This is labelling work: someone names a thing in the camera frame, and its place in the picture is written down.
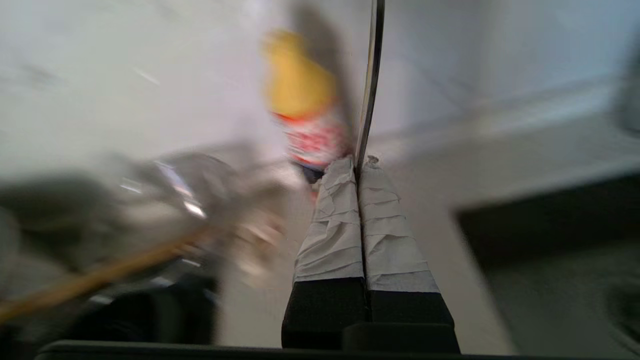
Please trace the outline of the stainless steel sink basin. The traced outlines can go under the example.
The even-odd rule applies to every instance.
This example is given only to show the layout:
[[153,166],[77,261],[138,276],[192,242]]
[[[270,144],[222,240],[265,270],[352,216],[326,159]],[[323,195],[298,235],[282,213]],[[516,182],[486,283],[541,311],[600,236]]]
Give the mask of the stainless steel sink basin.
[[640,170],[455,219],[519,355],[640,360]]

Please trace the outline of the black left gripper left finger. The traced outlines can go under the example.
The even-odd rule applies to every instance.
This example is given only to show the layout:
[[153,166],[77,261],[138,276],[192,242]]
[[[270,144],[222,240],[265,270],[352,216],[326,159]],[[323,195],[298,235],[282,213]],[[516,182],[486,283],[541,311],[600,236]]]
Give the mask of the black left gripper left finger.
[[368,317],[352,158],[332,162],[318,185],[311,223],[295,257],[281,325],[283,348],[340,349],[344,330]]

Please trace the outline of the metal spoon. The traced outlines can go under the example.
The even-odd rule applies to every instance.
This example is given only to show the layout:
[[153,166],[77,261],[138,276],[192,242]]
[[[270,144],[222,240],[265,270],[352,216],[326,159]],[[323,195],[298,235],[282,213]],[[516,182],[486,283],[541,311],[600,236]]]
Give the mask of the metal spoon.
[[384,27],[386,22],[386,0],[371,0],[368,57],[366,63],[365,93],[358,123],[358,139],[354,147],[354,172],[361,173],[365,163],[370,137],[371,123],[377,98],[380,74]]

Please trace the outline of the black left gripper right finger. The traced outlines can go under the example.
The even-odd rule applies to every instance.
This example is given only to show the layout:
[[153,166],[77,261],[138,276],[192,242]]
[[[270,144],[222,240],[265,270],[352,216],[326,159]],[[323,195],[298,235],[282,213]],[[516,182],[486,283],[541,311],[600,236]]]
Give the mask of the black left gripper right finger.
[[459,353],[454,319],[377,157],[361,169],[358,203],[370,320],[357,326],[356,348]]

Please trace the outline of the clear glass bowl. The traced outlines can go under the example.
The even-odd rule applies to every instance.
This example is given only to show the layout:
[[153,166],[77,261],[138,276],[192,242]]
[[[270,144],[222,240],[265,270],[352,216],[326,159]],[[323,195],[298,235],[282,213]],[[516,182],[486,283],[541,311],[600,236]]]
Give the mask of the clear glass bowl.
[[113,283],[269,279],[286,237],[286,187],[269,167],[236,170],[210,153],[99,159],[103,190],[83,265],[122,266]]

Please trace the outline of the brown wooden stick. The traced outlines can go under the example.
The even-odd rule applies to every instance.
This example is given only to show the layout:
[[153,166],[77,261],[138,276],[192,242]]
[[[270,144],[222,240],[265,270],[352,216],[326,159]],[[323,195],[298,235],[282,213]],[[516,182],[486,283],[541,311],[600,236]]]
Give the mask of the brown wooden stick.
[[178,239],[156,244],[151,249],[114,260],[84,275],[74,276],[15,301],[0,301],[0,326],[16,318],[61,305],[107,284],[178,257],[188,246],[207,239],[210,227],[201,227]]

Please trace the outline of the yellow capped dish soap bottle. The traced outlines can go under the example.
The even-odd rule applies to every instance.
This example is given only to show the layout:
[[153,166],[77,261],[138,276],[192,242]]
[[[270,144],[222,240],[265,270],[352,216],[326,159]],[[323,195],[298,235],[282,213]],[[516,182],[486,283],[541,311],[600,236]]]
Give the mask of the yellow capped dish soap bottle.
[[313,185],[351,150],[335,77],[310,57],[304,39],[290,30],[272,32],[265,52],[269,112],[282,127],[290,161]]

